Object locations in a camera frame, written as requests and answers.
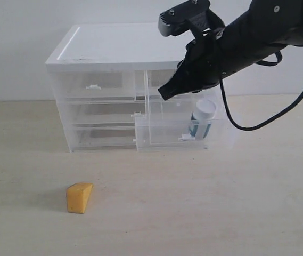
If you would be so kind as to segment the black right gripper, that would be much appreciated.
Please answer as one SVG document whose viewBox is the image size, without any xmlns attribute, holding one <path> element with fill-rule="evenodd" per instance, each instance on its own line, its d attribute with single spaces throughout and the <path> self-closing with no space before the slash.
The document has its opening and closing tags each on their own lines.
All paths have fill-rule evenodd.
<svg viewBox="0 0 303 256">
<path fill-rule="evenodd" d="M 216 72 L 213 65 L 215 30 L 224 28 L 222 19 L 209 10 L 208 22 L 210 28 L 199 31 L 197 28 L 189 30 L 194 39 L 185 47 L 186 53 L 176 67 L 172 77 L 161 86 L 158 91 L 164 100 L 186 93 L 199 93 L 218 84 L 218 79 L 212 81 L 205 78 L 209 71 Z"/>
</svg>

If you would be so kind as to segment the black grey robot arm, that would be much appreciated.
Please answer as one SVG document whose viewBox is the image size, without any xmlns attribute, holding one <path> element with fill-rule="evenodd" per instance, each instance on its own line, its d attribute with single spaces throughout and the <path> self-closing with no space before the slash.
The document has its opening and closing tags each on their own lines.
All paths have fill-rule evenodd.
<svg viewBox="0 0 303 256">
<path fill-rule="evenodd" d="M 190 31 L 194 37 L 175 73 L 159 89 L 168 100 L 215 87 L 289 45 L 303 47 L 303 1 L 252 1 L 228 25 L 209 1 L 185 1 L 160 14 L 159 31 L 164 37 Z"/>
</svg>

